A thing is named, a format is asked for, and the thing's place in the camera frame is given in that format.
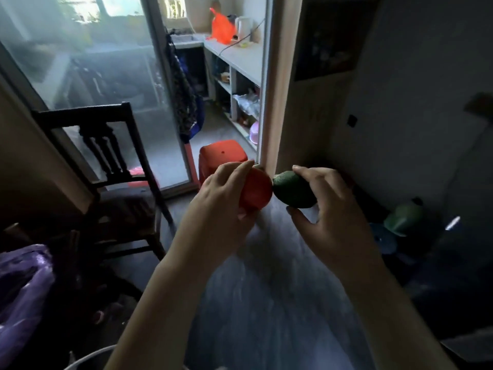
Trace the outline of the person's left hand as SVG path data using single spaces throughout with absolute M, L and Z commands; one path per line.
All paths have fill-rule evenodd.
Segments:
M 254 161 L 220 165 L 188 206 L 165 260 L 212 272 L 246 237 L 238 237 L 236 220 L 241 192 Z

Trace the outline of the person's right hand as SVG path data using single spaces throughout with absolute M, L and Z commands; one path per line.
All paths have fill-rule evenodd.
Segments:
M 293 172 L 304 178 L 317 198 L 318 217 L 312 252 L 343 283 L 368 280 L 385 265 L 373 234 L 351 189 L 335 169 L 294 165 Z

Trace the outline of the red tomato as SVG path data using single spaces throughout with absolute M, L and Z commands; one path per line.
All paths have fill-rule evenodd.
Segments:
M 264 171 L 252 168 L 245 180 L 239 207 L 246 212 L 261 211 L 273 196 L 271 178 Z

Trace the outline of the green avocado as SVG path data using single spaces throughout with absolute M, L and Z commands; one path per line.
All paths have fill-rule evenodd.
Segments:
M 317 204 L 310 184 L 293 171 L 284 171 L 272 179 L 274 195 L 285 205 L 309 209 Z

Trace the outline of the person's right forearm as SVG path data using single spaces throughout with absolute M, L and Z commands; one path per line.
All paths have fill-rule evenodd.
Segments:
M 349 260 L 339 279 L 363 324 L 376 368 L 458 370 L 380 255 Z

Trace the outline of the person's left forearm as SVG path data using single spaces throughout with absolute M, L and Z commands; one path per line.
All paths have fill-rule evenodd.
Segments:
M 182 370 L 189 331 L 218 263 L 168 255 L 157 265 L 104 370 Z

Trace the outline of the red plastic stool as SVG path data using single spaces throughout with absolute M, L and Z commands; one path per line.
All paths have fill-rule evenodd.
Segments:
M 217 168 L 229 162 L 245 162 L 248 156 L 241 145 L 235 140 L 218 141 L 200 148 L 199 151 L 199 182 L 202 185 Z

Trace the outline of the blue round lid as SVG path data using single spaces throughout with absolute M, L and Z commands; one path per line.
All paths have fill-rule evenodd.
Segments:
M 370 223 L 369 225 L 381 254 L 392 255 L 396 253 L 398 247 L 396 236 L 382 224 Z

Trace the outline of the clear plastic bag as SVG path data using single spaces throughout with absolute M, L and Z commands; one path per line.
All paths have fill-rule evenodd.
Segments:
M 233 99 L 246 115 L 256 120 L 260 119 L 260 97 L 258 94 L 249 89 L 247 94 L 233 94 Z

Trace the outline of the dark wooden chair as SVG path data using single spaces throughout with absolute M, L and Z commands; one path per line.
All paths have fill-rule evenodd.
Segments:
M 129 102 L 71 109 L 31 111 L 31 115 L 94 196 L 80 225 L 83 245 L 104 259 L 152 252 L 162 260 L 161 219 L 175 230 L 174 220 L 151 171 Z M 132 175 L 111 123 L 124 123 L 142 173 Z M 90 181 L 57 141 L 54 130 L 78 126 L 83 143 L 94 155 L 106 180 Z

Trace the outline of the patterned hanging cloth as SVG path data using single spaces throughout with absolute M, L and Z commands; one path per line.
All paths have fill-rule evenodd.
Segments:
M 188 144 L 205 123 L 204 101 L 194 88 L 186 61 L 179 55 L 169 32 L 166 32 L 166 42 L 165 54 L 175 86 L 179 136 L 184 144 Z

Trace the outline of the white kitchen counter shelf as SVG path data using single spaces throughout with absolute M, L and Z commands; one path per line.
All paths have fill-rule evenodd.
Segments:
M 206 40 L 205 34 L 175 34 L 172 40 L 186 61 L 192 83 L 207 104 L 220 109 L 223 118 L 256 151 L 249 140 L 255 118 L 246 115 L 233 99 L 233 94 L 247 94 L 249 89 L 260 97 L 263 48 L 257 43 L 230 46 Z

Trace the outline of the white electric kettle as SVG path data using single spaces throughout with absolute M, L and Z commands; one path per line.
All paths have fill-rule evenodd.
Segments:
M 249 43 L 253 28 L 253 19 L 248 16 L 238 16 L 235 19 L 235 28 L 237 41 L 243 44 Z

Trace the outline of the orange plastic bag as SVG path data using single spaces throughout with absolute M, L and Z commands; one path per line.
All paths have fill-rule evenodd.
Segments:
M 212 32 L 206 40 L 216 40 L 220 44 L 230 45 L 237 35 L 234 23 L 214 8 L 211 7 L 210 11 L 213 13 Z

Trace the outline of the white bucket rim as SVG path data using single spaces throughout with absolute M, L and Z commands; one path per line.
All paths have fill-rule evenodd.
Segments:
M 83 363 L 85 363 L 86 361 L 89 361 L 101 354 L 104 354 L 104 353 L 107 353 L 107 352 L 111 352 L 112 350 L 114 350 L 116 347 L 116 344 L 114 345 L 110 345 L 110 346 L 107 346 L 107 347 L 104 347 L 104 348 L 100 348 L 78 360 L 75 360 L 73 362 L 71 362 L 67 367 L 64 368 L 64 370 L 77 370 L 77 367 Z

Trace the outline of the glass sliding door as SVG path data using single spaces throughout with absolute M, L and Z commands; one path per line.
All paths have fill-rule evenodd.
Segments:
M 129 103 L 158 187 L 193 189 L 159 0 L 0 0 L 0 73 L 29 110 Z

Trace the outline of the purple plastic bag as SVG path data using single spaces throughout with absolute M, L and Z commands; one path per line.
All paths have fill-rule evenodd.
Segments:
M 6 370 L 28 344 L 54 281 L 46 245 L 0 253 L 0 370 Z

